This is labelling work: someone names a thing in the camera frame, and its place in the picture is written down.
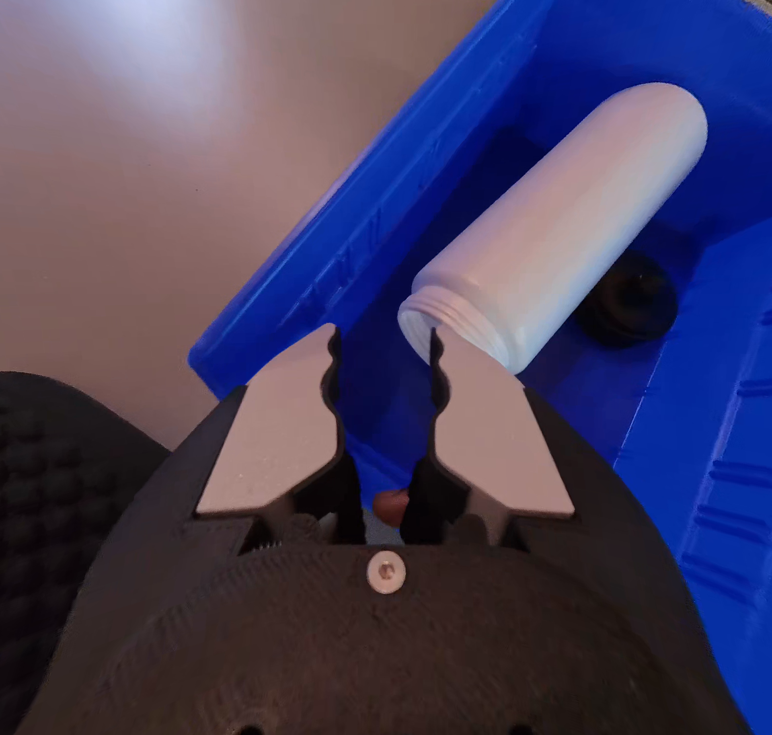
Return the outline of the black bottle lid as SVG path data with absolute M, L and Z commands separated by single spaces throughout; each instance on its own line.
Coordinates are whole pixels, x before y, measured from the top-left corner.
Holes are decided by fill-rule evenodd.
M 627 348 L 658 341 L 679 311 L 676 287 L 651 257 L 625 251 L 574 311 L 574 320 L 598 344 Z

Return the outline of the white plastic bottle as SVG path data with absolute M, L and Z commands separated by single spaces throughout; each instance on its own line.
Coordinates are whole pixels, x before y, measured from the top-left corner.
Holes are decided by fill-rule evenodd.
M 632 86 L 588 114 L 415 276 L 398 309 L 429 363 L 445 326 L 518 374 L 655 216 L 706 148 L 688 90 Z

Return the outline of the blue plastic bin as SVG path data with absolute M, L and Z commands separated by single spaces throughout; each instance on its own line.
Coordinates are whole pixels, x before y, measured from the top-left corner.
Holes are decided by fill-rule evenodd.
M 698 165 L 631 248 L 678 292 L 660 341 L 569 319 L 521 378 L 659 528 L 754 733 L 770 733 L 771 27 L 757 0 L 498 0 L 188 355 L 218 397 L 321 324 L 363 499 L 405 485 L 430 373 L 398 327 L 416 273 L 600 103 L 666 82 L 702 104 Z

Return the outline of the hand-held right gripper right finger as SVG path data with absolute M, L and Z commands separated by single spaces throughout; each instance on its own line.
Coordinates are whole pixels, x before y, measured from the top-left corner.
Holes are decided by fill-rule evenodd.
M 431 333 L 436 414 L 427 458 L 431 508 L 448 524 L 476 517 L 499 545 L 511 519 L 570 519 L 575 507 L 525 387 L 448 327 Z

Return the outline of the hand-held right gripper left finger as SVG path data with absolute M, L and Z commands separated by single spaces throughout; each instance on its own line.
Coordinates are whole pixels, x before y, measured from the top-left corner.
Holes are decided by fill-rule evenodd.
M 246 384 L 195 509 L 254 518 L 274 539 L 294 514 L 340 523 L 349 459 L 334 394 L 341 335 L 332 323 L 275 355 Z

